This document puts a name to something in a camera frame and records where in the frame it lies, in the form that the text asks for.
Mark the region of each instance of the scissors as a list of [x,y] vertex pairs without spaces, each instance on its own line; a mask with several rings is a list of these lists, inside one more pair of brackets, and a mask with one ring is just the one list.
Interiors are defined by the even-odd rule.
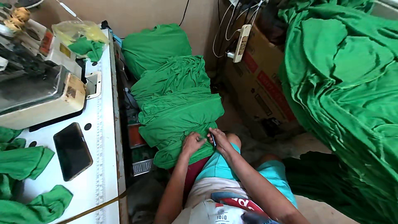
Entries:
[[217,144],[216,144],[214,135],[213,135],[213,133],[211,133],[211,132],[210,132],[210,137],[211,137],[211,139],[213,140],[213,146],[214,146],[214,148],[215,148],[215,147],[217,146]]

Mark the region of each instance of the metal foot pedal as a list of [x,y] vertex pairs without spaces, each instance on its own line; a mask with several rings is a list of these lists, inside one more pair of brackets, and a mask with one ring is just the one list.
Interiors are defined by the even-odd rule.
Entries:
[[133,163],[133,176],[149,172],[153,168],[153,159]]

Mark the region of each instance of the yellow plastic bag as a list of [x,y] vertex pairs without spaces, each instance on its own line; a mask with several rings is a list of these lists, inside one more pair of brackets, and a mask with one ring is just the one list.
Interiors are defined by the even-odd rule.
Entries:
[[54,35],[66,46],[74,43],[82,35],[87,40],[101,41],[106,45],[109,39],[102,33],[101,29],[92,21],[65,21],[51,26]]

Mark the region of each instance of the floor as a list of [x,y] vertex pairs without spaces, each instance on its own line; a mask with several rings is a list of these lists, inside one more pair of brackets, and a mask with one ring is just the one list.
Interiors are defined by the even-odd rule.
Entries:
[[[243,125],[236,106],[228,94],[222,93],[222,105],[225,113],[217,121],[221,130],[236,133],[242,140],[242,156],[250,163],[264,153],[272,152],[280,157],[298,157],[307,151],[329,153],[329,149],[316,138],[304,133],[289,141],[262,143],[251,138],[248,129]],[[298,210],[313,224],[357,224],[356,221],[343,215],[324,202],[296,196]]]

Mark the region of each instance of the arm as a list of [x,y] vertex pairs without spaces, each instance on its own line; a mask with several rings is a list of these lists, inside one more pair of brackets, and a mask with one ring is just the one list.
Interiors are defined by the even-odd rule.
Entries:
[[201,141],[199,139],[200,135],[196,132],[190,133],[185,138],[181,154],[160,200],[154,224],[171,224],[181,213],[189,159],[206,142],[206,139]]
[[309,224],[308,220],[266,178],[250,166],[219,129],[210,129],[222,154],[253,200],[275,221]]

